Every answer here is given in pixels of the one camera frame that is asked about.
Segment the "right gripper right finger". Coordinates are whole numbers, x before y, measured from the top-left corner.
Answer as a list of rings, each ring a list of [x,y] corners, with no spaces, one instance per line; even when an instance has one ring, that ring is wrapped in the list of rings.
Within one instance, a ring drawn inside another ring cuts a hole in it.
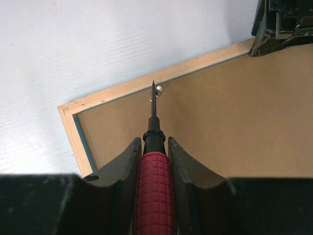
[[[225,178],[168,139],[178,233],[310,235],[311,178]]]

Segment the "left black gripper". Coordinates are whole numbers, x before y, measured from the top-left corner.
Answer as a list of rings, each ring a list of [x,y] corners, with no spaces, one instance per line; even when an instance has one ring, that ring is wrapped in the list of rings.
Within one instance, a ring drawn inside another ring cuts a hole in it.
[[[259,0],[251,35],[250,57],[313,43],[311,0]]]

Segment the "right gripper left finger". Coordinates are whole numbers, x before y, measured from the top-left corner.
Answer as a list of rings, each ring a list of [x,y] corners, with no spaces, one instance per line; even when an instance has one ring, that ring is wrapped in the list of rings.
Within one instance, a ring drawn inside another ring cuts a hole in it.
[[[141,140],[86,177],[3,174],[3,235],[128,235],[134,213]]]

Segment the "red handled screwdriver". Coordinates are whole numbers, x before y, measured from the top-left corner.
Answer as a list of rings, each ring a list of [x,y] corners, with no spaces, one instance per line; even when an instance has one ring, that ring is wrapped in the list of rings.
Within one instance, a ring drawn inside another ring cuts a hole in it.
[[[135,235],[177,234],[175,197],[170,160],[166,155],[166,137],[157,117],[157,90],[152,86],[151,116],[143,135],[144,150],[139,161],[135,206]]]

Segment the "blue wooden picture frame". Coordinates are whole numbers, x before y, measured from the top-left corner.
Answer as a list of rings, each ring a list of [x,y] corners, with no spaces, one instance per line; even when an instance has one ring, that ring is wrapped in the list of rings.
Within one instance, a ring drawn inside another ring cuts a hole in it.
[[[87,149],[83,145],[78,127],[75,124],[75,115],[77,113],[145,90],[151,86],[153,81],[160,85],[164,82],[248,54],[253,42],[254,38],[250,38],[58,106],[58,112],[81,175],[84,177],[93,173],[95,171],[95,165],[92,158],[87,154]]]

